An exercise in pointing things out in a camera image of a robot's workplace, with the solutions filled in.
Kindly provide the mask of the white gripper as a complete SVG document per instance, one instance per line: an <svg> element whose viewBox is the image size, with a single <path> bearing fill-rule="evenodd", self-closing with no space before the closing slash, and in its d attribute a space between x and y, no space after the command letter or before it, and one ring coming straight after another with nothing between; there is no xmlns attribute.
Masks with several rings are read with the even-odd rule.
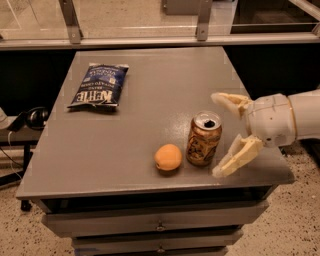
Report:
<svg viewBox="0 0 320 256"><path fill-rule="evenodd" d="M286 146L296 139L291 103L282 94L252 101L248 96L217 92L211 95L211 99L238 119L245 113L248 132L251 134L246 138L240 134L236 136L227 154L212 169L212 175L216 178L233 174L255 159L264 146Z"/></svg>

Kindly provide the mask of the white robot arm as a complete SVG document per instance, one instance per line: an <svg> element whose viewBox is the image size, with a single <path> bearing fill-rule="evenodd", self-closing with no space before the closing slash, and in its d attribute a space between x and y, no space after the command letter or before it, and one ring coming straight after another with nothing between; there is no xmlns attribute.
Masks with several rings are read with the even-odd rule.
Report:
<svg viewBox="0 0 320 256"><path fill-rule="evenodd" d="M212 170L216 178L233 174L255 159L265 147L291 145L320 138L320 90L251 100L239 94L213 93L212 101L246 121L248 137L237 135L227 154Z"/></svg>

